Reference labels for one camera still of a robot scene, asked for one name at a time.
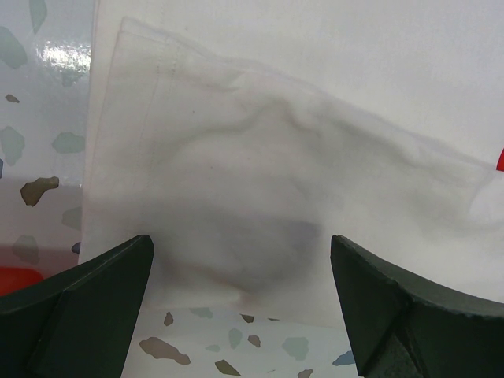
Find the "white t-shirt red print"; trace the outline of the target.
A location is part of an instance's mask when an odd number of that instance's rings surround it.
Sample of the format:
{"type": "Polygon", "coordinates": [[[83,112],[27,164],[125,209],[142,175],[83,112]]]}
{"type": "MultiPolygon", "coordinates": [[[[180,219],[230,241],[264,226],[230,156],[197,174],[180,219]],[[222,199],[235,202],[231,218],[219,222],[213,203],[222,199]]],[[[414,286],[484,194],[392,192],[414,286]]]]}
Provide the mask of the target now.
{"type": "Polygon", "coordinates": [[[168,31],[172,2],[100,1],[80,262],[138,234],[143,304],[333,327],[333,235],[503,299],[503,175],[249,60],[168,31]]]}

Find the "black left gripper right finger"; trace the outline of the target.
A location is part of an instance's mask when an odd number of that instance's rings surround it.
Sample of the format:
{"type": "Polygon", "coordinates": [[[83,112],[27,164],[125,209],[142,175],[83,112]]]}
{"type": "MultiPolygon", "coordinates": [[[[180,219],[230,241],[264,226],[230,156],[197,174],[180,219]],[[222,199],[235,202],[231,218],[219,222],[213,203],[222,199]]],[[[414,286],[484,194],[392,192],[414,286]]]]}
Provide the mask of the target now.
{"type": "Polygon", "coordinates": [[[331,264],[360,377],[501,377],[503,305],[335,235],[331,264]]]}

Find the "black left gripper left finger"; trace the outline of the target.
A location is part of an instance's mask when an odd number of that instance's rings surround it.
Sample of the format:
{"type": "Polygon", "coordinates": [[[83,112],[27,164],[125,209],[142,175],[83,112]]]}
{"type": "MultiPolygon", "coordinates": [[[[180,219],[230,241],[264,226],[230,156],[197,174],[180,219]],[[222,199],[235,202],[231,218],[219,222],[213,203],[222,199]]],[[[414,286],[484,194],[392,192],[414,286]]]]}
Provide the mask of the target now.
{"type": "Polygon", "coordinates": [[[121,376],[154,256],[148,235],[1,297],[3,377],[121,376]]]}

